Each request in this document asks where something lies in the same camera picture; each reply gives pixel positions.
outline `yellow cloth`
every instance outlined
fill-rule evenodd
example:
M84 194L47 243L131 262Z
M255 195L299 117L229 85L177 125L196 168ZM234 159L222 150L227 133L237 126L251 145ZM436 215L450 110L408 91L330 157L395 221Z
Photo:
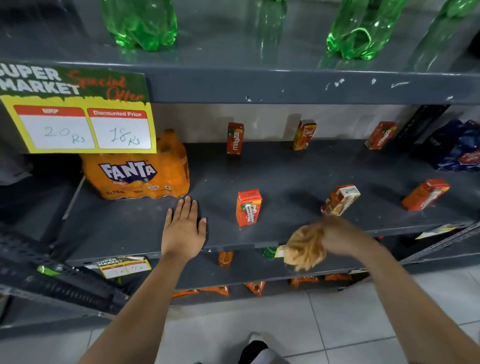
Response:
M308 225L295 231L283 248L283 261L295 266L295 271L309 270L325 259L327 252L321 239L323 230L313 230Z

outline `hand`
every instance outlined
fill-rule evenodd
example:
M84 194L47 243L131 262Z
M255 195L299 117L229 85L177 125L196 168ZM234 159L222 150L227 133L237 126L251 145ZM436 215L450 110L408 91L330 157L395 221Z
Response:
M172 218L172 209L169 208L162 235L162 256L173 256L184 263L196 257L205 242L207 219L198 223L197 229L197 201L185 197L180 199Z
M312 230L323 230L321 242L329 253L359 258L378 245L378 242L362 229L339 216L325 216L310 226Z

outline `person's left hand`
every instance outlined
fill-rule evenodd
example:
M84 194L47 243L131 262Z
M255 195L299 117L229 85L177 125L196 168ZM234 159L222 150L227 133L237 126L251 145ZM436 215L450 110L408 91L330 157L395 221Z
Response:
M197 229L197 201L185 197L180 199L172 217L169 208L162 236L162 255L173 256L185 263L196 257L205 243L207 219L198 223Z

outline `red label header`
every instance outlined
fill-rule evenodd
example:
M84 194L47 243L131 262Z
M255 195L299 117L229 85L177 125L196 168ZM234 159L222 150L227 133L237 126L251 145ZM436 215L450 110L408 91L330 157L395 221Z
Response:
M26 106L14 105L13 108L18 115L41 115L41 116L83 116L85 113L81 108L65 108L58 106Z
M91 118L147 119L147 113L142 110L88 109L88 115Z

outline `shoe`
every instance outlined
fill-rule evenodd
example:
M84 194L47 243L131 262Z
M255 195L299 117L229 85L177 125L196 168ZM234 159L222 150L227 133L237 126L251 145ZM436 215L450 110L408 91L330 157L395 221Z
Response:
M265 339L258 332L252 332L248 338L248 343L250 344L252 341L265 342Z

